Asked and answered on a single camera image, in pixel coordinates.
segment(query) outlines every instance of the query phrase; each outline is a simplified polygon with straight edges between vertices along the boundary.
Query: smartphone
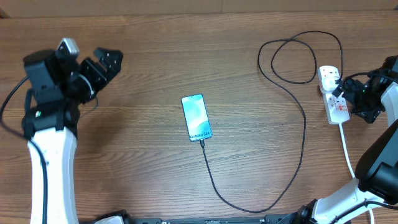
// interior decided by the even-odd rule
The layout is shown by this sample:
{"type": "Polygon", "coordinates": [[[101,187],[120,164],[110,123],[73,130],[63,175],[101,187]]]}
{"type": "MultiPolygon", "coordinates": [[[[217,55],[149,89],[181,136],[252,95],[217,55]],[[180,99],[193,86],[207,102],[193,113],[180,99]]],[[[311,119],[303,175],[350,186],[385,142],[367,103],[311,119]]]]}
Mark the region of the smartphone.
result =
{"type": "Polygon", "coordinates": [[[209,118],[207,117],[205,101],[202,94],[186,96],[181,99],[187,122],[190,141],[208,139],[212,137],[209,118]]]}

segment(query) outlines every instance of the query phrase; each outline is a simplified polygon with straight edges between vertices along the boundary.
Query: wall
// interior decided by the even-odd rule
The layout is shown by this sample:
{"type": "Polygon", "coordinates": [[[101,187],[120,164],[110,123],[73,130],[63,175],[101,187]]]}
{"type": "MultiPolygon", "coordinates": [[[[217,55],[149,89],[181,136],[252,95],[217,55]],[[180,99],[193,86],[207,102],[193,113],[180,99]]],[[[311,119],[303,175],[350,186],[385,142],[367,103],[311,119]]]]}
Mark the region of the wall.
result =
{"type": "Polygon", "coordinates": [[[0,0],[3,17],[390,10],[398,0],[0,0]]]}

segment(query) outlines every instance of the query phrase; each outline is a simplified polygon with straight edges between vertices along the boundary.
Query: extension cord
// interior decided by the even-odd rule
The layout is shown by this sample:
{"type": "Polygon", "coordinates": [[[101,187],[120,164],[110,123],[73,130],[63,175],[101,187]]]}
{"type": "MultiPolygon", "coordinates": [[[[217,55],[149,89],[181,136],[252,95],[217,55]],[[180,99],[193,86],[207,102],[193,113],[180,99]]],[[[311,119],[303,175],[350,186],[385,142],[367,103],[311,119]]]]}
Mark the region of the extension cord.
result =
{"type": "Polygon", "coordinates": [[[329,65],[322,66],[318,70],[318,78],[329,124],[341,124],[349,120],[346,100],[341,95],[335,97],[332,94],[338,86],[336,81],[340,78],[338,69],[329,65]]]}

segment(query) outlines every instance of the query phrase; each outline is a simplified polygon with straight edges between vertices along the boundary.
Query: wood grain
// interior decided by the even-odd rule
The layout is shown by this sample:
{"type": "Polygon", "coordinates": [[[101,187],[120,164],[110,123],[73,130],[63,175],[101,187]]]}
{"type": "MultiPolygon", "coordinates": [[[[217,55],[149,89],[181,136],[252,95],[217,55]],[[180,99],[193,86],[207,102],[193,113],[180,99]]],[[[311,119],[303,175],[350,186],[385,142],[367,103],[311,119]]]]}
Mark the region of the wood grain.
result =
{"type": "MultiPolygon", "coordinates": [[[[98,47],[121,49],[122,72],[99,93],[99,108],[79,121],[75,193],[79,218],[126,209],[134,217],[258,217],[225,205],[211,188],[198,142],[190,142],[180,104],[202,93],[214,136],[206,141],[220,193],[251,210],[269,206],[299,162],[303,118],[293,99],[267,81],[256,66],[262,43],[305,30],[337,35],[344,74],[380,67],[398,52],[394,11],[116,16],[0,21],[0,101],[25,76],[22,58],[73,37],[80,60],[98,47]]],[[[340,67],[335,40],[308,34],[319,65],[340,67]]],[[[277,44],[264,48],[269,62],[277,44]]],[[[275,59],[286,78],[303,81],[314,64],[305,46],[289,44],[275,59]]],[[[300,172],[268,213],[289,213],[327,197],[349,181],[337,126],[327,123],[317,79],[306,85],[276,80],[301,102],[307,115],[300,172]]],[[[24,115],[25,84],[4,119],[15,128],[24,115]]],[[[87,112],[93,104],[81,106],[87,112]]],[[[387,128],[382,114],[370,125],[352,116],[345,124],[351,163],[387,128]]],[[[0,223],[28,223],[31,171],[26,142],[0,130],[0,223]]],[[[374,211],[377,223],[397,223],[398,213],[374,211]]],[[[354,223],[368,223],[362,215],[354,223]]]]}

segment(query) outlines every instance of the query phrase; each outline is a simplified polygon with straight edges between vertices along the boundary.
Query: white cable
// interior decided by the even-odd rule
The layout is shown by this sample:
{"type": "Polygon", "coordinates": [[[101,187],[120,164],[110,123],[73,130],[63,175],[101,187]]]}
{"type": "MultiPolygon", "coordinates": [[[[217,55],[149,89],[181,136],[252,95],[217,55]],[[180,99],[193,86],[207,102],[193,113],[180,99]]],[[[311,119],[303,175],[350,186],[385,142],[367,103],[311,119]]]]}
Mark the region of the white cable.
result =
{"type": "MultiPolygon", "coordinates": [[[[351,162],[349,161],[349,156],[348,156],[348,152],[347,152],[347,145],[346,145],[346,139],[344,137],[343,125],[341,123],[339,123],[338,127],[340,129],[341,142],[343,143],[344,156],[346,158],[347,166],[348,166],[348,169],[349,169],[349,172],[350,172],[351,176],[353,178],[355,178],[354,170],[353,170],[353,168],[351,166],[351,162]]],[[[373,211],[371,209],[369,209],[369,216],[370,216],[370,219],[371,219],[371,224],[374,224],[374,215],[373,215],[373,211]]]]}

